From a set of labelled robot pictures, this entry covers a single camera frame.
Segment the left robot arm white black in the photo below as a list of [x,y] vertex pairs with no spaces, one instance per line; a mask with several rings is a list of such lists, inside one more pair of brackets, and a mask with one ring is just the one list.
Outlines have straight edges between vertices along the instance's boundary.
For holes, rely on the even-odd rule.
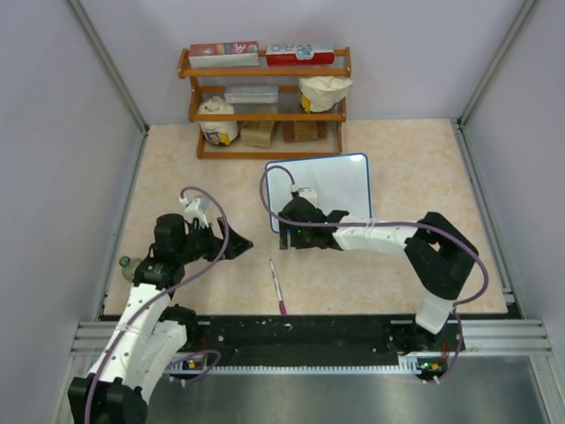
[[233,260],[252,249],[222,217],[221,235],[195,217],[159,216],[147,256],[136,261],[129,299],[113,334],[87,375],[67,392],[77,423],[143,423],[155,386],[173,356],[200,341],[196,313],[172,306],[175,287],[187,264]]

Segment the blue framed whiteboard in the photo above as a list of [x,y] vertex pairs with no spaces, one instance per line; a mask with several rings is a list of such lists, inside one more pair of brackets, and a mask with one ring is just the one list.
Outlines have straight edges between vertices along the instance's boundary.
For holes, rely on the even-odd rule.
[[265,169],[267,201],[274,212],[291,199],[291,174],[298,187],[316,192],[325,214],[340,209],[361,218],[373,215],[370,165],[364,153],[272,161]]

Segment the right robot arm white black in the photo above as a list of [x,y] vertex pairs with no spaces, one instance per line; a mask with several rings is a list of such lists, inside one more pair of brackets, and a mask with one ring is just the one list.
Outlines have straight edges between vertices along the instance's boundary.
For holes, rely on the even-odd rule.
[[433,349],[443,340],[444,327],[479,261],[477,248],[438,212],[416,222],[377,221],[345,210],[326,215],[296,195],[275,218],[282,250],[317,247],[407,259],[427,294],[408,329],[389,331],[390,348],[403,354]]

